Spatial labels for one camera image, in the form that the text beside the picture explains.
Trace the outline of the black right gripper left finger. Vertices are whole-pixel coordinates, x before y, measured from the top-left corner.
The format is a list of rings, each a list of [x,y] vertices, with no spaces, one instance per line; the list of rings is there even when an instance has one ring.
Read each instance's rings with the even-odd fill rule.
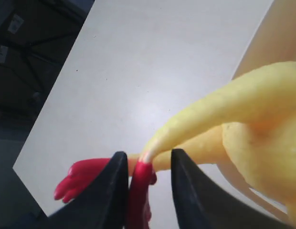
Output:
[[[97,178],[48,218],[49,229],[121,229],[128,197],[127,155],[116,152]]]

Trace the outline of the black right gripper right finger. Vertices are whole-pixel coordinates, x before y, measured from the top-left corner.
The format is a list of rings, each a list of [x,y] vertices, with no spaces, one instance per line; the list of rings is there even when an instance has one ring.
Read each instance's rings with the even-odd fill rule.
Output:
[[[171,152],[171,187],[181,229],[286,229],[287,224],[236,199],[182,149]]]

